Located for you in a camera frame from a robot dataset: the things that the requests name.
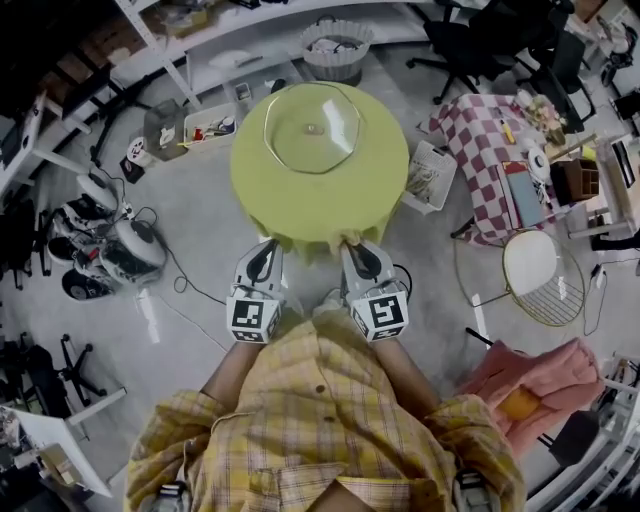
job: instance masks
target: gold wire basket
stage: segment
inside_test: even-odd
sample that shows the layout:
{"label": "gold wire basket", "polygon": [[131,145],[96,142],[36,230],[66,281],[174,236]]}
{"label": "gold wire basket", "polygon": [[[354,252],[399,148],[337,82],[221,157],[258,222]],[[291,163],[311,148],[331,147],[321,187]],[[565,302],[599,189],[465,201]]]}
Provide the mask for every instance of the gold wire basket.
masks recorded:
{"label": "gold wire basket", "polygon": [[[553,275],[544,279],[544,284],[528,290],[514,282],[510,272],[510,244],[519,242],[518,237],[527,233],[537,233],[553,245],[555,269]],[[585,282],[580,266],[571,252],[556,238],[537,230],[523,230],[509,239],[502,253],[502,270],[507,283],[507,292],[515,303],[531,318],[550,327],[562,327],[580,315],[585,302]]]}

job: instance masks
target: pink cloth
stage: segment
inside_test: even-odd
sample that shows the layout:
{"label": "pink cloth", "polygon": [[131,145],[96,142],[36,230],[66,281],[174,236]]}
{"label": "pink cloth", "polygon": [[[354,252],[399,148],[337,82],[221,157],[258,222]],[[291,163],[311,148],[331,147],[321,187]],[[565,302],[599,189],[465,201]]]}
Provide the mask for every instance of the pink cloth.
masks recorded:
{"label": "pink cloth", "polygon": [[[527,419],[512,421],[497,407],[520,386],[541,403]],[[459,393],[478,395],[489,405],[514,453],[521,456],[539,435],[591,403],[603,390],[593,352],[575,338],[539,356],[515,352],[497,341]]]}

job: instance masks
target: gray floor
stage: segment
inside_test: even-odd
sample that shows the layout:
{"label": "gray floor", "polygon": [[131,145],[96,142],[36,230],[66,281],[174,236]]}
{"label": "gray floor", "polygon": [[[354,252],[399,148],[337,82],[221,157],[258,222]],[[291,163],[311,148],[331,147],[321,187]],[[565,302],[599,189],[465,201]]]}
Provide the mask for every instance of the gray floor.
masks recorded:
{"label": "gray floor", "polygon": [[[404,61],[416,55],[428,56],[428,51],[411,46],[376,50],[376,57],[369,58],[362,84],[364,90],[393,111],[412,148],[421,137],[415,126],[428,118],[434,109],[431,98],[439,93],[445,81],[439,71],[406,69]],[[514,76],[505,74],[495,84],[482,87],[501,93],[514,92]],[[598,117],[589,122],[589,129],[607,135],[623,133],[626,128],[608,106],[606,91],[598,87],[597,80],[590,81],[590,88],[600,108]],[[452,90],[450,98],[460,92]],[[149,87],[143,99],[156,104],[169,97],[182,101],[173,82],[163,77]],[[206,103],[214,105],[222,101],[221,93],[215,93]],[[141,127],[142,119],[143,112],[130,109],[116,123],[103,153],[104,167],[114,175],[119,175],[118,162],[131,134]],[[98,128],[89,136],[78,137],[67,151],[69,156],[88,162],[88,147],[96,140]],[[39,181],[53,207],[77,196],[71,173],[49,167]],[[229,148],[204,155],[189,154],[157,165],[138,184],[128,184],[126,196],[136,209],[150,206],[158,212],[157,226],[189,277],[207,292],[225,297],[238,257],[257,238],[231,188]],[[469,192],[458,173],[443,211],[423,217],[403,205],[391,220],[383,241],[394,261],[410,268],[413,274],[411,325],[402,342],[444,395],[454,392],[456,384],[479,363],[484,352],[479,342],[464,334],[465,326],[475,326],[475,315],[458,288],[449,238],[449,233],[471,213]],[[568,222],[584,222],[584,215],[576,212]],[[554,231],[563,237],[565,229],[561,223]],[[590,251],[584,240],[567,243],[585,275],[605,258],[608,261],[635,257],[635,253],[598,255]],[[503,286],[499,252],[463,245],[459,249],[462,279],[468,291],[485,298],[498,293]],[[52,352],[57,366],[62,365],[59,339],[63,333],[69,333],[77,347],[91,342],[96,349],[88,361],[86,374],[109,389],[119,385],[127,388],[128,395],[123,400],[87,422],[91,441],[82,443],[99,474],[110,478],[126,463],[131,444],[155,402],[179,388],[198,388],[219,364],[224,352],[209,337],[224,347],[231,345],[224,325],[225,310],[193,291],[175,293],[173,281],[178,273],[173,263],[167,265],[161,281],[142,295],[121,293],[100,303],[84,305],[64,295],[60,278],[65,269],[54,267],[53,275],[43,278],[35,258],[34,268],[34,277],[26,281],[21,293],[14,291],[11,279],[0,283],[5,332],[11,339],[21,331],[28,331],[37,343]],[[607,266],[609,283],[600,328],[588,338],[589,345],[602,359],[618,348],[640,352],[637,338],[640,281],[636,280],[634,269],[635,262]],[[338,275],[337,265],[328,257],[309,268],[293,256],[286,257],[287,281],[307,308],[338,284]],[[596,318],[599,293],[594,293],[588,303],[590,322]],[[531,354],[557,347],[582,332],[582,318],[566,328],[544,327],[511,300],[483,309],[492,338],[500,338]],[[523,461],[531,487],[554,467],[553,459],[542,446]],[[120,489],[116,494],[121,493],[122,484],[115,489]],[[120,502],[119,496],[110,501],[93,499],[91,507],[120,510]]]}

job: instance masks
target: wire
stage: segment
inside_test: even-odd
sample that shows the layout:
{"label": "wire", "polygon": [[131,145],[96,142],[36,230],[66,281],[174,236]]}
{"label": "wire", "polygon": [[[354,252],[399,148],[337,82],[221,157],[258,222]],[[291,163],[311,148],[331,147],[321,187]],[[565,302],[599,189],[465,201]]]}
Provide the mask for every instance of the wire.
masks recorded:
{"label": "wire", "polygon": [[604,305],[604,298],[607,294],[607,284],[609,284],[609,277],[607,277],[607,273],[603,271],[603,274],[604,274],[604,288],[602,289],[602,299],[600,299],[600,308],[598,309],[598,318],[596,319],[595,327],[591,331],[587,332],[587,299],[589,298],[589,293],[591,292],[591,283],[593,283],[593,280],[596,276],[591,276],[591,279],[589,279],[589,286],[587,288],[587,294],[585,295],[584,324],[582,327],[582,333],[584,334],[585,338],[587,336],[591,336],[594,332],[596,332],[600,325],[600,315],[602,314],[602,306]]}
{"label": "wire", "polygon": [[207,331],[205,331],[200,324],[198,324],[197,322],[194,322],[193,320],[191,320],[191,318],[189,318],[187,315],[185,315],[184,313],[182,313],[181,311],[177,310],[176,308],[174,308],[171,304],[169,304],[162,295],[155,295],[155,297],[158,297],[165,306],[167,306],[171,311],[173,311],[174,313],[176,313],[177,315],[179,315],[181,318],[183,318],[184,320],[186,320],[187,322],[189,322],[190,324],[196,326],[200,332],[202,334],[204,334],[207,338],[209,338],[211,341],[213,341],[216,345],[218,345],[218,347],[220,347],[220,349],[226,354],[227,352],[229,352],[229,350],[222,344],[220,343],[218,340],[216,340],[215,338],[213,338],[212,336],[209,335],[209,333],[207,333]]}
{"label": "wire", "polygon": [[160,242],[160,244],[171,255],[171,258],[173,259],[173,262],[176,264],[176,267],[178,267],[178,271],[181,274],[178,277],[176,277],[174,279],[174,281],[173,281],[173,289],[174,289],[174,291],[176,293],[184,293],[184,292],[187,291],[187,288],[189,286],[191,286],[191,288],[193,288],[194,291],[198,292],[200,295],[204,295],[208,299],[211,299],[213,302],[217,302],[218,304],[220,304],[222,306],[226,306],[227,305],[226,302],[224,302],[224,301],[222,301],[220,299],[216,299],[214,296],[209,295],[207,292],[203,292],[200,288],[198,288],[195,284],[193,284],[193,281],[191,281],[191,279],[189,279],[189,276],[187,276],[186,272],[182,269],[182,267],[180,266],[180,263],[178,263],[178,259],[176,258],[176,255],[171,250],[171,248],[167,245],[167,243],[164,241],[164,239],[160,235],[157,235],[157,238],[158,238],[158,241]]}
{"label": "wire", "polygon": [[[125,181],[120,176],[116,176],[114,178],[113,176],[111,176],[111,174],[109,174],[99,165],[94,164],[94,166],[96,169],[100,169],[103,173],[105,173],[111,181],[120,181],[122,183],[122,199],[120,199],[120,206],[122,206],[124,204],[125,198],[127,197],[127,186],[125,184]],[[93,173],[93,169],[89,171],[89,176],[91,176],[92,173]]]}
{"label": "wire", "polygon": [[398,265],[397,263],[394,263],[393,266],[399,268],[405,274],[407,274],[407,277],[409,278],[409,287],[407,288],[406,284],[402,283],[402,281],[400,281],[400,282],[404,285],[405,289],[407,290],[407,300],[411,299],[411,293],[413,292],[413,278],[411,277],[411,274],[402,265]]}
{"label": "wire", "polygon": [[626,259],[626,260],[604,261],[604,262],[600,263],[600,265],[611,265],[613,263],[624,263],[625,261],[638,261],[638,260],[640,260],[640,258],[629,258],[629,259]]}

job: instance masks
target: pink checkered tablecloth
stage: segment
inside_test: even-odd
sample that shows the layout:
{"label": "pink checkered tablecloth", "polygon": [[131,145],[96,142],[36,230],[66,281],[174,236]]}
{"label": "pink checkered tablecloth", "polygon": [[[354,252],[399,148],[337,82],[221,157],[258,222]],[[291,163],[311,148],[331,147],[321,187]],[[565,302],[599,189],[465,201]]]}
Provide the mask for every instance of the pink checkered tablecloth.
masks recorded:
{"label": "pink checkered tablecloth", "polygon": [[[521,227],[502,162],[526,161],[527,150],[520,144],[533,139],[541,144],[544,136],[529,125],[513,96],[465,94],[443,105],[429,121],[429,130],[441,130],[458,165],[464,171],[471,191],[475,223],[462,238],[487,245],[505,241]],[[509,144],[500,121],[511,128],[516,144]],[[564,210],[547,188],[552,206],[543,206],[546,220],[539,229],[555,222]]]}

